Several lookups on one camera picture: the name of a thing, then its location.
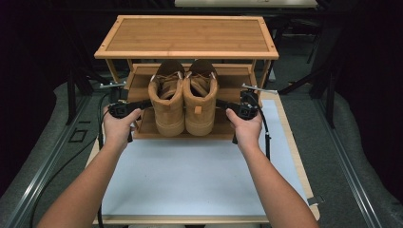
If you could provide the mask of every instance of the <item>bamboo shelf top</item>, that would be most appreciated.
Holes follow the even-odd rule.
[[[278,59],[262,17],[120,15],[97,59]]]

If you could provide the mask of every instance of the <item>wooden shelf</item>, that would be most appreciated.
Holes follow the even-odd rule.
[[[128,102],[138,102],[149,99],[148,83],[151,76],[157,72],[159,64],[138,64],[133,65],[133,71],[129,74],[125,89],[128,89]],[[250,65],[213,65],[217,71],[219,92],[218,99],[238,103],[240,101],[240,91],[242,84],[256,85],[255,74],[251,71]],[[190,64],[184,64],[185,70],[188,70]],[[143,111],[142,120],[138,121],[139,128],[136,130],[134,137],[138,139],[150,138],[166,138],[161,135],[155,124],[155,113],[153,108]],[[186,131],[173,137],[173,139],[218,139],[230,140],[234,135],[234,130],[230,127],[226,120],[225,111],[220,108],[216,109],[216,117],[214,127],[210,134],[200,137],[193,136]]]

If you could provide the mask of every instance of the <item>shoe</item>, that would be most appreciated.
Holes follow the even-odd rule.
[[[195,136],[205,136],[214,126],[219,86],[217,71],[207,60],[197,60],[183,79],[185,127]]]
[[[182,76],[184,68],[176,60],[165,60],[148,84],[160,134],[172,137],[184,131]]]

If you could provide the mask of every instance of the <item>white board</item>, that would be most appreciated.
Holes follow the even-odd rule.
[[[263,100],[271,161],[305,199],[274,101]],[[264,128],[260,134],[264,150]],[[264,216],[246,162],[223,140],[139,140],[122,154],[103,200],[108,216]]]

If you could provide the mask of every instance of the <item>human hand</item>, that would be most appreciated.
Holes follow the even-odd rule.
[[[235,129],[235,134],[238,140],[238,147],[244,153],[247,149],[259,148],[259,135],[261,131],[262,118],[260,113],[252,120],[245,121],[230,108],[225,110],[228,119],[231,121],[231,126]]]
[[[106,141],[104,146],[112,147],[122,153],[127,147],[127,135],[134,130],[133,124],[141,114],[140,108],[135,109],[122,119],[114,118],[108,113],[107,106],[104,107],[104,129]]]

